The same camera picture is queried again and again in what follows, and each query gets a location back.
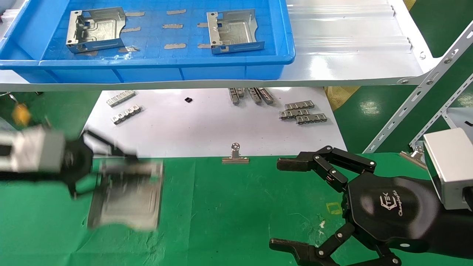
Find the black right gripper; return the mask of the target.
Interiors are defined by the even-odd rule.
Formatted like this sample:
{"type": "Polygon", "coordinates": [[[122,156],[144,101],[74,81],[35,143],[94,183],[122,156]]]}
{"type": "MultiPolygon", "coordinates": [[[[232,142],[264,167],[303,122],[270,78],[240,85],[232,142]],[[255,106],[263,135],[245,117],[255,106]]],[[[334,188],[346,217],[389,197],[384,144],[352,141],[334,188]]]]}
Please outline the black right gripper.
{"type": "Polygon", "coordinates": [[[319,247],[272,238],[269,248],[292,254],[299,266],[338,266],[331,255],[353,235],[379,256],[354,266],[401,266],[401,259],[389,248],[427,252],[431,246],[430,230],[442,208],[432,182],[405,176],[380,177],[372,174],[376,165],[332,146],[302,151],[295,158],[279,158],[278,170],[313,171],[336,192],[346,192],[345,217],[349,223],[319,247]],[[335,166],[361,175],[348,181],[335,166]]]}

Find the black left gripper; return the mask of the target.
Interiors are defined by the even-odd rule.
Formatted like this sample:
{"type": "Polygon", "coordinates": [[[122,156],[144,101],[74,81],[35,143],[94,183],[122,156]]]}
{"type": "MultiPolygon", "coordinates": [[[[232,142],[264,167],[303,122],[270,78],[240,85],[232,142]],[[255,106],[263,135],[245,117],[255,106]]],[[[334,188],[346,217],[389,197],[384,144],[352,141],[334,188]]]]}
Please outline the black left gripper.
{"type": "Polygon", "coordinates": [[[93,186],[85,189],[77,190],[76,185],[81,179],[90,174],[94,155],[125,158],[125,161],[129,163],[139,161],[136,154],[125,153],[120,147],[103,138],[101,135],[91,130],[84,129],[83,137],[79,137],[73,141],[66,141],[62,160],[60,180],[68,187],[69,195],[72,200],[78,200],[80,197],[89,195],[100,187],[101,182],[98,180],[93,183],[93,186]],[[92,148],[85,143],[86,135],[105,144],[105,146],[108,147],[108,153],[95,153],[92,148]]]}

